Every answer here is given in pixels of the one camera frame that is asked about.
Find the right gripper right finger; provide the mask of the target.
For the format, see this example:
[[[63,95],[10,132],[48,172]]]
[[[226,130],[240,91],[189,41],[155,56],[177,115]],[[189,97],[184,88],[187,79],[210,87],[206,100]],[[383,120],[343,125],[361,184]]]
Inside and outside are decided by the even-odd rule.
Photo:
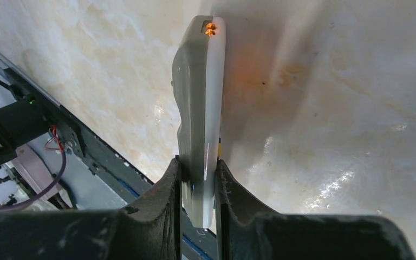
[[[219,259],[415,259],[404,233],[381,216],[281,214],[216,169]]]

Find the beige remote control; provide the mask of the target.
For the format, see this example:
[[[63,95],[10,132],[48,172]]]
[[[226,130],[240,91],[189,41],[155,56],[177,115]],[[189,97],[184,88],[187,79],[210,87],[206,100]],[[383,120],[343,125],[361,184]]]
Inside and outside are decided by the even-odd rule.
[[[184,209],[195,228],[212,225],[226,49],[222,18],[195,16],[172,63]]]

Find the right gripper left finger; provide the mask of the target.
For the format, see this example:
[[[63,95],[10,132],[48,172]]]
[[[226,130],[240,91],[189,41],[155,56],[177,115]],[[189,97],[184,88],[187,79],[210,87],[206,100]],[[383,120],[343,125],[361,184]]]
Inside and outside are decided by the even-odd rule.
[[[118,210],[0,213],[0,259],[181,259],[181,164]]]

